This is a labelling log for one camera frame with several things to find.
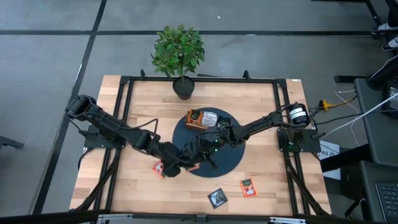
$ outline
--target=gray floor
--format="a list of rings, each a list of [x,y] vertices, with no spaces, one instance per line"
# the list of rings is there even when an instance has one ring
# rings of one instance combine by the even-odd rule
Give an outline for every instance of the gray floor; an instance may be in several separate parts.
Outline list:
[[[99,0],[2,0],[1,29],[91,30]],[[381,19],[386,6],[373,1]],[[365,4],[310,0],[145,1],[108,0],[100,30],[156,30],[184,23],[199,30],[370,30],[374,22]],[[149,52],[153,35],[97,36],[80,93],[96,96],[103,75],[154,75]],[[0,216],[28,212],[63,109],[81,63],[88,36],[0,35],[0,135],[25,142],[23,150],[0,151]],[[339,103],[335,75],[369,75],[391,57],[383,42],[370,37],[278,37],[204,35],[206,61],[198,73],[241,77],[300,78],[309,107],[320,99]],[[317,116],[317,121],[353,114],[341,106]],[[327,132],[347,122],[320,126]],[[362,122],[354,125],[358,142],[366,143]],[[70,127],[44,207],[66,211],[77,175],[83,138]],[[325,140],[355,147],[343,128]],[[339,217],[351,201],[330,194]],[[153,223],[145,220],[138,223]],[[173,223],[156,221],[155,223]]]

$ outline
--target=black circular platform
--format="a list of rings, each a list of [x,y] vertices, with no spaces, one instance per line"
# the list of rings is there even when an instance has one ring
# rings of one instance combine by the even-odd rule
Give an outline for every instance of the black circular platform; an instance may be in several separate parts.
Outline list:
[[[197,110],[213,112],[226,118],[231,118],[231,125],[239,124],[229,113],[217,108],[199,108]],[[185,116],[175,126],[173,132],[173,144],[179,149],[183,149],[184,145],[190,142],[195,136],[203,133],[203,131],[196,131],[185,127]],[[245,143],[237,145],[232,148],[229,145],[224,145],[214,152],[212,159],[218,166],[217,169],[212,169],[207,162],[202,162],[199,169],[190,171],[192,174],[200,177],[219,177],[231,172],[241,161],[244,153]]]

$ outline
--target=wooden tabletop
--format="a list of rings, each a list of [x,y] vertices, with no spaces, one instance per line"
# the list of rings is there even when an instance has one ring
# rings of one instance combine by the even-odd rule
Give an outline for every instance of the wooden tabletop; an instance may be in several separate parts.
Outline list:
[[[97,104],[112,114],[120,76],[105,75]],[[304,103],[300,80],[286,80],[290,102]],[[119,117],[123,112],[127,85]],[[240,124],[246,124],[275,110],[274,92],[266,83],[196,82],[189,100],[180,100],[172,82],[135,81],[128,125],[136,126],[159,119],[157,133],[161,141],[172,140],[177,122],[187,110],[215,107],[227,111]],[[145,127],[154,129],[154,125]],[[82,160],[70,208],[79,206],[98,182],[104,149],[94,149]],[[310,153],[300,153],[305,184],[322,208],[330,211],[320,163]],[[157,159],[126,146],[116,179],[111,210],[114,212],[189,213],[219,215],[292,215],[283,155],[279,151],[276,128],[250,137],[243,158],[230,173],[204,178],[182,171],[174,178],[158,178],[152,171]],[[244,198],[239,182],[253,178],[258,195]],[[222,188],[228,202],[213,209],[208,195]],[[104,208],[108,186],[104,188]],[[300,191],[296,186],[298,209],[303,212]]]

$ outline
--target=leaves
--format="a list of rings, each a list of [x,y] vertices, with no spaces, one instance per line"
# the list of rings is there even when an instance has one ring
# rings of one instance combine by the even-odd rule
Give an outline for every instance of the leaves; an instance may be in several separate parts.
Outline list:
[[[177,29],[165,26],[163,32],[157,32],[155,53],[150,54],[155,72],[162,72],[168,77],[184,76],[187,72],[195,73],[200,62],[205,61],[205,49],[199,31],[192,27],[185,29],[181,24]]]

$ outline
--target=potted plant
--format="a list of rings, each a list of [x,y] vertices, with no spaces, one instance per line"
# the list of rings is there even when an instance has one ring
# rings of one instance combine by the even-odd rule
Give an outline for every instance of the potted plant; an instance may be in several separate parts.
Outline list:
[[[159,39],[155,42],[155,55],[150,56],[152,64],[156,66],[155,72],[163,72],[169,78],[178,75],[173,82],[174,92],[182,100],[191,97],[195,83],[190,77],[186,77],[187,72],[195,72],[199,60],[205,61],[205,49],[199,31],[193,28],[185,29],[184,25],[179,25],[177,30],[164,27],[163,32],[158,32]]]

